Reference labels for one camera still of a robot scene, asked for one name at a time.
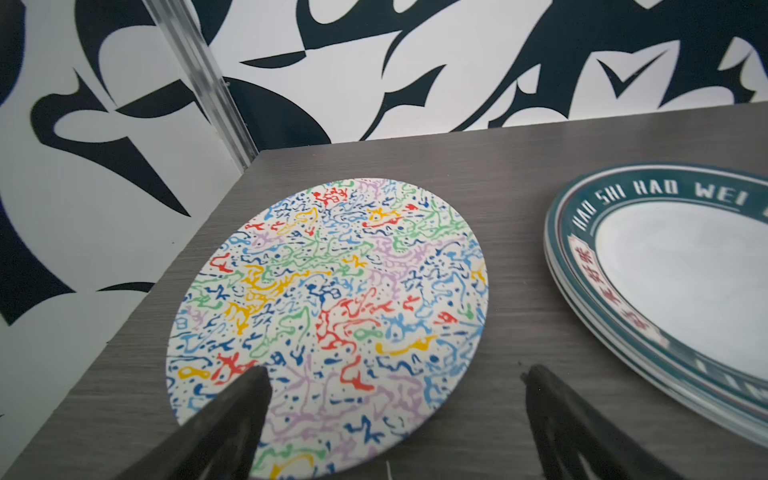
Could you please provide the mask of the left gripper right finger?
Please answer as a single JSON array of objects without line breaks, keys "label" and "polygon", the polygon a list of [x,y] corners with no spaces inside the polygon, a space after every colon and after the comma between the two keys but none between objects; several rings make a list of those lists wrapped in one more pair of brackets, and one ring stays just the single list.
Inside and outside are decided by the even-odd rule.
[{"label": "left gripper right finger", "polygon": [[680,479],[543,365],[521,375],[547,479]]}]

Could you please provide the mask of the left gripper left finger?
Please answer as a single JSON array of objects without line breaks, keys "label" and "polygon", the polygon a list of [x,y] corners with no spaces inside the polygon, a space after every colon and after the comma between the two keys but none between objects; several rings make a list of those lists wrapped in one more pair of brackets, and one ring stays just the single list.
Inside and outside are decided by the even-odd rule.
[{"label": "left gripper left finger", "polygon": [[119,479],[247,479],[272,397],[268,370],[248,369]]}]

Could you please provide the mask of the colourful squiggle pattern plate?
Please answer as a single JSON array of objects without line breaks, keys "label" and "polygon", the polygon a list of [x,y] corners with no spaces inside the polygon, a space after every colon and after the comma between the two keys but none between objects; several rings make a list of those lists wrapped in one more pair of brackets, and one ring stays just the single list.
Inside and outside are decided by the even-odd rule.
[{"label": "colourful squiggle pattern plate", "polygon": [[252,367],[272,397],[251,473],[308,479],[392,448],[455,390],[489,304],[445,200],[381,178],[300,191],[232,233],[186,291],[166,382],[185,423]]}]

